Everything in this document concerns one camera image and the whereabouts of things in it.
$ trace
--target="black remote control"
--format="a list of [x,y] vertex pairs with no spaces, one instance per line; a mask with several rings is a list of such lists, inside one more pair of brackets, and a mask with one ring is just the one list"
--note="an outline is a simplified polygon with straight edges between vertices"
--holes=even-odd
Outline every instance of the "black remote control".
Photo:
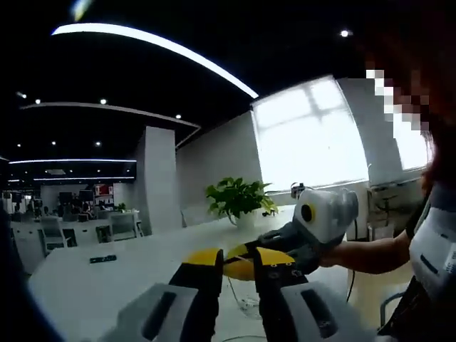
[[117,260],[117,257],[116,255],[112,254],[112,255],[107,255],[107,256],[99,256],[99,257],[96,257],[96,258],[90,258],[90,263],[91,264],[97,264],[99,262],[107,262],[107,261],[115,261]]

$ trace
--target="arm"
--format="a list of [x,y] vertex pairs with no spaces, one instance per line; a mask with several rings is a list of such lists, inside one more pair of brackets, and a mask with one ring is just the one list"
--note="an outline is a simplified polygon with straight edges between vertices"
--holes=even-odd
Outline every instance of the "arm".
[[321,266],[341,265],[365,273],[385,273],[409,260],[409,246],[410,239],[406,231],[394,239],[342,242],[323,256]]

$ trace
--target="window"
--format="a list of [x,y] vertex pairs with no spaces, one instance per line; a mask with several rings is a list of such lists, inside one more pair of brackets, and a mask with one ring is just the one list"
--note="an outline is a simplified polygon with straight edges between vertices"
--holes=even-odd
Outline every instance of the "window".
[[367,180],[358,129],[337,82],[325,77],[257,101],[253,118],[264,182],[311,187]]
[[419,128],[413,128],[401,113],[393,114],[393,134],[404,171],[424,167],[432,160],[432,150],[427,147]]

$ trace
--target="black cable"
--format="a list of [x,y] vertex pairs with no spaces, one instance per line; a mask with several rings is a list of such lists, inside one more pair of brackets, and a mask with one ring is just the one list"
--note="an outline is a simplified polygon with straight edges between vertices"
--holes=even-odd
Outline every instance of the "black cable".
[[[358,222],[355,219],[355,241],[356,240],[358,240]],[[353,284],[355,283],[355,274],[356,274],[355,270],[353,270],[353,276],[351,277],[350,290],[348,291],[348,295],[347,295],[347,303],[348,303],[348,300],[350,299],[351,290],[353,290]]]

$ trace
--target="ceiling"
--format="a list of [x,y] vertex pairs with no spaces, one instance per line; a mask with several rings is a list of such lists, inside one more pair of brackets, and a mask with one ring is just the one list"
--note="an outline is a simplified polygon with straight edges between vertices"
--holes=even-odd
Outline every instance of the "ceiling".
[[[11,72],[1,156],[128,158],[145,125],[175,130],[177,144],[195,131],[178,120],[111,108],[43,106],[47,103],[102,107],[104,98],[108,105],[169,118],[180,114],[181,120],[201,126],[194,138],[249,109],[252,98],[242,90],[151,43],[106,33],[51,36],[57,27],[74,23],[73,2],[30,1],[11,12],[16,25],[4,42],[11,51],[5,62]],[[359,26],[358,19],[373,10],[332,1],[267,6],[254,1],[95,0],[80,22],[129,26],[167,38],[213,61],[262,97],[329,73],[363,77],[363,61],[350,37],[339,33]],[[41,104],[34,105],[35,99]]]

